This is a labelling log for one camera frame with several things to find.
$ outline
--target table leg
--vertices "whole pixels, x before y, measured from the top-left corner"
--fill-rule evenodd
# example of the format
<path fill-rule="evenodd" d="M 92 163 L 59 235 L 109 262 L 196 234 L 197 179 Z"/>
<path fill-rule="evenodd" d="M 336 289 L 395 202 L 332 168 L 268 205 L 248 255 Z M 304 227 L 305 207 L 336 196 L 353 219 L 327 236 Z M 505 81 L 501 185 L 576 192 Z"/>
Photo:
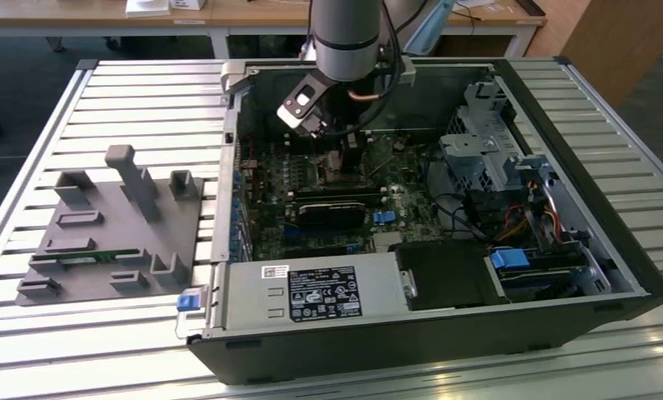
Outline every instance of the table leg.
<path fill-rule="evenodd" d="M 211 37 L 212 52 L 216 59 L 231 58 L 231 50 L 228 49 L 228 28 L 215 27 L 208 31 Z"/>
<path fill-rule="evenodd" d="M 524 57 L 529 43 L 532 42 L 533 33 L 536 32 L 535 26 L 517 27 L 509 46 L 507 46 L 505 57 L 519 58 Z"/>
<path fill-rule="evenodd" d="M 61 37 L 45 37 L 47 44 L 51 45 L 51 50 L 55 53 L 61 53 L 64 51 L 63 38 Z"/>

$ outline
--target blue latch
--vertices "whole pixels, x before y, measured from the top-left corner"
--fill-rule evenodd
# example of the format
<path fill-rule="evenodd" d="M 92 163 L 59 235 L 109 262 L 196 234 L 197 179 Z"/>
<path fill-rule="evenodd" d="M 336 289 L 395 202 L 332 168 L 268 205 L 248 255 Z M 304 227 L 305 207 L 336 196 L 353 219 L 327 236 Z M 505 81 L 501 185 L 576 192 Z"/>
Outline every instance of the blue latch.
<path fill-rule="evenodd" d="M 351 243 L 345 245 L 345 253 L 347 254 L 356 254 L 356 251 L 359 250 L 359 244 L 357 243 Z"/>
<path fill-rule="evenodd" d="M 491 256 L 495 268 L 527 268 L 529 260 L 520 248 L 501 248 Z"/>
<path fill-rule="evenodd" d="M 200 309 L 200 295 L 199 294 L 181 294 L 177 296 L 176 310 L 179 311 L 196 311 Z"/>
<path fill-rule="evenodd" d="M 395 211 L 375 212 L 373 213 L 373 223 L 377 223 L 377 224 L 392 223 L 395 220 L 396 220 L 396 212 Z"/>

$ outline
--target wooden cabinet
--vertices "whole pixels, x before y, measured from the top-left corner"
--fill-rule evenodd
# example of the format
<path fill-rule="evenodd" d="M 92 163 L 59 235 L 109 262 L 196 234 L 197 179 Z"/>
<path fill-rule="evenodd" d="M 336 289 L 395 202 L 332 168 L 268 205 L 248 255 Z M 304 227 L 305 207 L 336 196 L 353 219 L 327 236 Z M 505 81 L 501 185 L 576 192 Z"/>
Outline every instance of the wooden cabinet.
<path fill-rule="evenodd" d="M 567 56 L 617 107 L 663 53 L 663 0 L 535 0 L 547 23 L 528 57 Z"/>

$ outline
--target power supply label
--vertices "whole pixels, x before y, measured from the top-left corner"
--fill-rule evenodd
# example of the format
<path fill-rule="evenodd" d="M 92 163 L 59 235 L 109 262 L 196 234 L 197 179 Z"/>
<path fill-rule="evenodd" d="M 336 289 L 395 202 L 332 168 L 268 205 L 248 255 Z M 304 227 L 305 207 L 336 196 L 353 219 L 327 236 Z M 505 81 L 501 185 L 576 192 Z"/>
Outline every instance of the power supply label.
<path fill-rule="evenodd" d="M 363 315 L 353 267 L 289 271 L 287 282 L 295 323 Z"/>

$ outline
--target slotted aluminum table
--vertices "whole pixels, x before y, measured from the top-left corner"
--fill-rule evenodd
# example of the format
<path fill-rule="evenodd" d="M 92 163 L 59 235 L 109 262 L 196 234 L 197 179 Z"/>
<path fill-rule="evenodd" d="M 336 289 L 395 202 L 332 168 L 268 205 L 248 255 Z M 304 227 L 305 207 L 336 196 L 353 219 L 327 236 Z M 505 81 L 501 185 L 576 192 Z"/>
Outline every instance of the slotted aluminum table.
<path fill-rule="evenodd" d="M 663 164 L 572 66 L 551 59 L 512 64 L 663 271 Z M 227 387 L 188 353 L 173 332 L 175 296 L 17 307 L 17 282 L 57 203 L 57 171 L 85 168 L 96 181 L 117 179 L 104 168 L 116 143 L 133 146 L 153 178 L 188 168 L 205 179 L 193 281 L 207 282 L 227 109 L 221 65 L 100 62 L 71 79 L 0 207 L 0 398 L 663 396 L 663 307 L 563 348 L 256 387 Z M 519 128 L 540 153 L 532 129 Z"/>

